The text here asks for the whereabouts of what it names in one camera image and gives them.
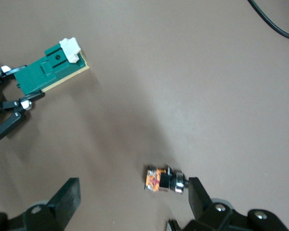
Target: black wire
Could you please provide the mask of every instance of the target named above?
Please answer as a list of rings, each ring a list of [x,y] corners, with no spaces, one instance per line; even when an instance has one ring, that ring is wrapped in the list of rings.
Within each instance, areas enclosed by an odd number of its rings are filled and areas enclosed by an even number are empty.
[[[276,26],[264,13],[263,11],[259,8],[259,6],[255,3],[254,0],[248,0],[251,6],[254,8],[254,10],[258,13],[258,15],[277,33],[280,35],[286,37],[289,39],[289,33],[286,31],[283,31],[280,29],[278,26]]]

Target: bolt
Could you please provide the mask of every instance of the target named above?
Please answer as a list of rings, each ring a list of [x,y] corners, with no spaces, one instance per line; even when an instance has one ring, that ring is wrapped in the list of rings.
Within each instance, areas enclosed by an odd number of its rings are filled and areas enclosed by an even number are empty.
[[[267,216],[264,212],[262,211],[256,211],[255,212],[256,217],[258,217],[260,220],[267,219]]]
[[[40,206],[35,206],[35,207],[31,210],[31,213],[32,213],[32,214],[36,214],[36,213],[38,213],[38,212],[40,212],[40,211],[41,211]]]
[[[216,210],[219,211],[219,212],[223,212],[226,210],[225,206],[223,206],[222,204],[217,204],[215,206]]]

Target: gray surface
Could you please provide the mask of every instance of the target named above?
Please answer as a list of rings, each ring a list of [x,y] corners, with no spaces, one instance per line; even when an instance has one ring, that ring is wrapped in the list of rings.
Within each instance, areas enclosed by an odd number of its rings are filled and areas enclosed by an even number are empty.
[[[289,0],[258,2],[289,32]],[[246,0],[0,1],[0,64],[29,64],[73,36],[91,69],[0,141],[0,211],[80,177],[66,230],[163,231],[192,218],[187,193],[143,190],[144,165],[168,164],[289,227],[289,40]]]

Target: green block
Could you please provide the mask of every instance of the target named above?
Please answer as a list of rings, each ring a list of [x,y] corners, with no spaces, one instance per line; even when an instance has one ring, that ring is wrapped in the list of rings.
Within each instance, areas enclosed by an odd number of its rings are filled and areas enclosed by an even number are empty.
[[[45,54],[45,57],[15,73],[18,87],[25,95],[43,90],[86,66],[80,53],[79,60],[75,64],[70,63],[60,44],[49,48]]]

